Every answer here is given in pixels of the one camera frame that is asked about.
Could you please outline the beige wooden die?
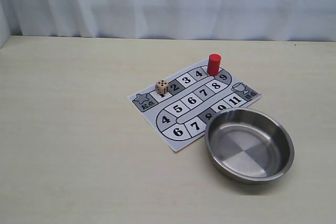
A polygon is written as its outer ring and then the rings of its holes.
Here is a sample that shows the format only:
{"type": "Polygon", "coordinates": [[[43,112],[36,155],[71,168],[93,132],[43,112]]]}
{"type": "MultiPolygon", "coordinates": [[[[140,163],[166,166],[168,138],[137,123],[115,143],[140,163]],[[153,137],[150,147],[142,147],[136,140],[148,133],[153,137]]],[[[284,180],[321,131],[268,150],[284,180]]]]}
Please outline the beige wooden die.
{"type": "Polygon", "coordinates": [[[155,84],[155,90],[160,95],[165,95],[169,91],[169,83],[166,80],[159,80],[155,84]]]}

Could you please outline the red cylinder game piece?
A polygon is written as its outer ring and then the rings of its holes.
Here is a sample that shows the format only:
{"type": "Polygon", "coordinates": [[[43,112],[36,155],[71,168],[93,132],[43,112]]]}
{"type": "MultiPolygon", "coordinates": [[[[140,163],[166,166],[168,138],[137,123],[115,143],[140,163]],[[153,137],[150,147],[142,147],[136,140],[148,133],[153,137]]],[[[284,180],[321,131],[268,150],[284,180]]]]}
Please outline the red cylinder game piece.
{"type": "Polygon", "coordinates": [[[207,74],[210,76],[216,76],[219,73],[221,65],[221,56],[219,54],[211,54],[208,57],[207,74]]]}

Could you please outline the paper number game board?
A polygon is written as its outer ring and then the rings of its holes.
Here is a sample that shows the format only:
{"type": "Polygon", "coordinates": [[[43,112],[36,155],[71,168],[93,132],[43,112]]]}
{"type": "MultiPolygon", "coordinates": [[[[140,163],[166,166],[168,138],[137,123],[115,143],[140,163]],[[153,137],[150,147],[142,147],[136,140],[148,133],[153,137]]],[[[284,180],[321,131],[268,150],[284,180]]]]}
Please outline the paper number game board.
{"type": "Polygon", "coordinates": [[[204,59],[167,77],[167,94],[158,94],[151,85],[128,96],[175,152],[202,137],[217,112],[248,107],[261,97],[224,68],[216,76],[208,75],[207,64],[204,59]]]}

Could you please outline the stainless steel round bowl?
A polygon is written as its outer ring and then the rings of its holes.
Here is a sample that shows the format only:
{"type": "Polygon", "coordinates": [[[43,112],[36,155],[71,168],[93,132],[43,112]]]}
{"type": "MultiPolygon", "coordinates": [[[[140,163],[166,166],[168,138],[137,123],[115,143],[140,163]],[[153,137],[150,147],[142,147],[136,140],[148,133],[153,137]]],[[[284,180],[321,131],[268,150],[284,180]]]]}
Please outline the stainless steel round bowl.
{"type": "Polygon", "coordinates": [[[295,149],[285,128],[254,109],[230,108],[217,112],[207,123],[204,136],[216,169],[242,184],[273,182],[294,161],[295,149]]]}

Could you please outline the white curtain backdrop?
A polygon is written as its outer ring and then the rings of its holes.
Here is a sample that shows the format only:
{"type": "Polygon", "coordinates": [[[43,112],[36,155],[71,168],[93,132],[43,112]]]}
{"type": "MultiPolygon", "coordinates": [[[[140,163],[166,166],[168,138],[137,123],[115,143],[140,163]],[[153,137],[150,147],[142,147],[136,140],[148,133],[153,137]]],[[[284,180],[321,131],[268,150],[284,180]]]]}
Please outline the white curtain backdrop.
{"type": "Polygon", "coordinates": [[[11,35],[335,41],[335,0],[1,0],[11,35]]]}

